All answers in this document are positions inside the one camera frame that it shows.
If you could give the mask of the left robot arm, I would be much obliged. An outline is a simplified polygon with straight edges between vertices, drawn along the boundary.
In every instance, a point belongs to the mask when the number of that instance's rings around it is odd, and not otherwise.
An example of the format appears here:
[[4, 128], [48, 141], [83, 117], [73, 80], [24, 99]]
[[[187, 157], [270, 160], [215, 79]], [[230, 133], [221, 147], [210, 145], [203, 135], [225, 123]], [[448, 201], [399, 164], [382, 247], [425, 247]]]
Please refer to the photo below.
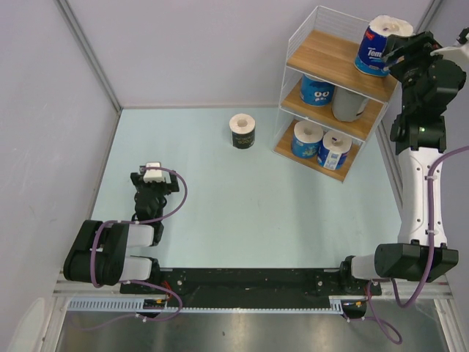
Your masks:
[[163, 235], [163, 220], [175, 214], [182, 206], [165, 214], [167, 196], [180, 191], [187, 199], [187, 184], [175, 171], [163, 168], [160, 163], [147, 163], [130, 174], [136, 189], [134, 211], [130, 221], [86, 220], [69, 250], [63, 275], [71, 282], [90, 283], [95, 287], [113, 286], [120, 282], [136, 280], [146, 293], [154, 293], [162, 284], [162, 276], [153, 270], [156, 260], [133, 257], [130, 248], [157, 246]]

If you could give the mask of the blue monster paper roll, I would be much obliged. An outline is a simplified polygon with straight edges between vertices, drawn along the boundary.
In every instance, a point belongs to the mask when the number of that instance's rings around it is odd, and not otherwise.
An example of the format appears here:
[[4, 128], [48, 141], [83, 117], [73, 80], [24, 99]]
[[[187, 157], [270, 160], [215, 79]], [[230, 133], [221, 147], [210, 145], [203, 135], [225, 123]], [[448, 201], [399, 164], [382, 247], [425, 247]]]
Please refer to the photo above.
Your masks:
[[300, 98], [310, 106], [326, 106], [333, 98], [335, 86], [326, 81], [303, 74], [300, 84]]

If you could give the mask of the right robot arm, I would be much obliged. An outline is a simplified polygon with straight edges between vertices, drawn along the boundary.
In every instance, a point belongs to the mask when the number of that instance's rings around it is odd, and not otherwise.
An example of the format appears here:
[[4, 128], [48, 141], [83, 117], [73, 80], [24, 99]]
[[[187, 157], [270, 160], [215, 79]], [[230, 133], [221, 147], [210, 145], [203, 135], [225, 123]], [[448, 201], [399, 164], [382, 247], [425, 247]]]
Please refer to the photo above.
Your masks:
[[431, 32], [392, 34], [382, 61], [402, 88], [402, 110], [390, 132], [402, 174], [402, 224], [396, 243], [380, 244], [374, 254], [349, 256], [341, 263], [338, 285], [346, 294], [357, 293], [365, 280], [433, 282], [459, 262], [443, 228], [440, 178], [450, 156], [443, 114], [466, 82], [468, 30], [448, 47]]

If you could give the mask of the grey paper roll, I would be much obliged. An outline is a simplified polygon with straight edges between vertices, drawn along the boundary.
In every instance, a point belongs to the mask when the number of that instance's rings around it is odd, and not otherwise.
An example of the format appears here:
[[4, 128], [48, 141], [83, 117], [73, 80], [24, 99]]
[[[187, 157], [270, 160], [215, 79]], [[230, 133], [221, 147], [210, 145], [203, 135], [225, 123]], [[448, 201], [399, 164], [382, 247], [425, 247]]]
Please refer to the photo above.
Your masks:
[[332, 101], [334, 117], [342, 122], [358, 120], [364, 112], [369, 99], [347, 89], [337, 87]]

